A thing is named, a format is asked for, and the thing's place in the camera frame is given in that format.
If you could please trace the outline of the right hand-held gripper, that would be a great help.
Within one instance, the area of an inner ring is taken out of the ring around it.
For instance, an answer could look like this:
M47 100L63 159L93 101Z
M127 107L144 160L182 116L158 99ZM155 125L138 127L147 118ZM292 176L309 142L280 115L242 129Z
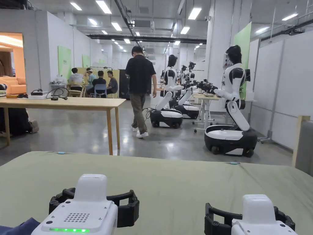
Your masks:
M243 196L243 213L235 214L205 204L205 235L296 235L289 226L292 219L273 206L268 196L247 194ZM224 218L224 223L214 220L214 215Z

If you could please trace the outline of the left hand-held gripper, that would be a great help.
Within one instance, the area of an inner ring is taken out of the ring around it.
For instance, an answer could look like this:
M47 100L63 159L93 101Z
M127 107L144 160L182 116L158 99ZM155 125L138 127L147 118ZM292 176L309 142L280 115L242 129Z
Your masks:
M127 205L120 205L128 199ZM33 235L112 235L117 228L133 227L140 201L135 192L107 196L107 177L83 174L76 188L64 189L49 202L49 216Z

